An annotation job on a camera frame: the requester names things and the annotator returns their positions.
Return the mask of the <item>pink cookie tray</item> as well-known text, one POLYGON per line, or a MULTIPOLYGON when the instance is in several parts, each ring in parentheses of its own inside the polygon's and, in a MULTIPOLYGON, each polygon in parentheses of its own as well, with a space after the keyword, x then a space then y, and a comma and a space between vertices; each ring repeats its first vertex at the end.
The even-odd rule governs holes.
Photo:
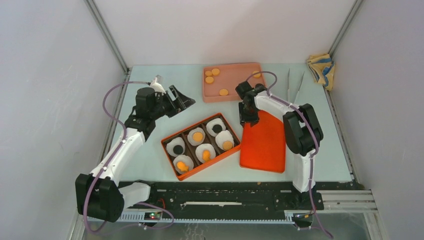
MULTIPOLYGON (((262 71, 262 66, 257 62, 248 63, 229 63, 221 65, 206 66, 202 70, 202 99, 205 103, 217 103, 226 101, 237 101, 240 99, 236 92, 236 87, 243 81, 245 81, 253 71, 262 71), (205 71, 211 71, 214 68, 220 70, 220 74, 213 76, 214 82, 207 84, 205 82, 205 71), (227 89, 228 95, 220 96, 219 90, 227 89)), ((248 80, 252 87, 256 84, 266 85, 265 77, 261 74, 260 78, 251 77, 248 80)))

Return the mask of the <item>orange compartment box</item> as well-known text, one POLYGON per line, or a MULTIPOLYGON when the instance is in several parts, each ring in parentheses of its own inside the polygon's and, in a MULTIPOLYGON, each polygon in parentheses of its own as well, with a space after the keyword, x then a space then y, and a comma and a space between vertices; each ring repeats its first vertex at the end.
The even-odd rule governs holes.
POLYGON ((221 113, 216 113, 161 140, 179 181, 233 155, 241 140, 221 113))

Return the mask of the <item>black round cookie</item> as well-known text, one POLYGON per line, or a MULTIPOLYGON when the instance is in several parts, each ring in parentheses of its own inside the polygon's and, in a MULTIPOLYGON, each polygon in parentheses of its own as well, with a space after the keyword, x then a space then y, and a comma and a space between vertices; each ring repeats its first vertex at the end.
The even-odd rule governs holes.
POLYGON ((172 152, 176 155, 176 156, 178 156, 178 155, 182 155, 184 152, 185 152, 185 147, 183 146, 183 145, 175 145, 173 148, 172 148, 172 152))
POLYGON ((219 134, 220 132, 222 132, 222 131, 223 131, 223 127, 222 127, 220 124, 215 124, 215 125, 213 125, 213 127, 212 127, 212 131, 213 131, 215 134, 219 134))

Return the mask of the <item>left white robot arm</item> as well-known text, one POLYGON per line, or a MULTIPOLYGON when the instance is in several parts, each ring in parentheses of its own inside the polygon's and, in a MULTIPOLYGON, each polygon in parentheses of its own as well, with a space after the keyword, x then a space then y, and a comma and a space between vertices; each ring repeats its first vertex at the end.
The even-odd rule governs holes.
POLYGON ((81 173, 75 180, 77 210, 88 217, 114 223, 122 212, 138 203, 153 208, 158 194, 143 182, 120 187, 120 181, 134 154, 150 137, 161 117, 173 117, 195 104, 174 85, 165 90, 158 83, 137 90, 135 105, 123 130, 106 157, 89 174, 81 173))

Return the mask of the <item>orange box lid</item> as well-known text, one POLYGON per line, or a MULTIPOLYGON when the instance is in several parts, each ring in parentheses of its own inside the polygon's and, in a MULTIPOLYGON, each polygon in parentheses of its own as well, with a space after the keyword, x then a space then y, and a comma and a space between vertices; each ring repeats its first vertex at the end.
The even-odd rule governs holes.
POLYGON ((284 124, 260 110, 259 122, 245 124, 242 132, 239 165, 243 168, 283 173, 286 169, 284 124))

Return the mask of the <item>orange fish cookie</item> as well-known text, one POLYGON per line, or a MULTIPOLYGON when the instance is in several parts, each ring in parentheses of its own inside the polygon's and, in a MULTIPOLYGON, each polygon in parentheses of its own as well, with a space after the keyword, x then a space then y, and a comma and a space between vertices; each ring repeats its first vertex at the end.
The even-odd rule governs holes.
POLYGON ((176 168, 180 172, 180 174, 184 174, 190 170, 189 166, 186 165, 183 161, 178 161, 176 164, 176 168))
POLYGON ((202 160, 204 163, 211 160, 211 152, 209 150, 204 150, 202 152, 202 160))

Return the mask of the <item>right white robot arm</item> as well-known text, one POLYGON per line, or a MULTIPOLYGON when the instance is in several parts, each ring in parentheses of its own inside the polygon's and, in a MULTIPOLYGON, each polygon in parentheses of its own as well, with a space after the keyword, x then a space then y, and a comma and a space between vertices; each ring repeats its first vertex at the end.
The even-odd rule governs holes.
POLYGON ((243 81, 235 88, 242 139, 240 165, 244 168, 282 173, 286 150, 294 154, 292 183, 297 190, 291 204, 304 209, 311 202, 314 185, 313 159, 324 134, 314 108, 296 105, 273 95, 264 85, 243 81))

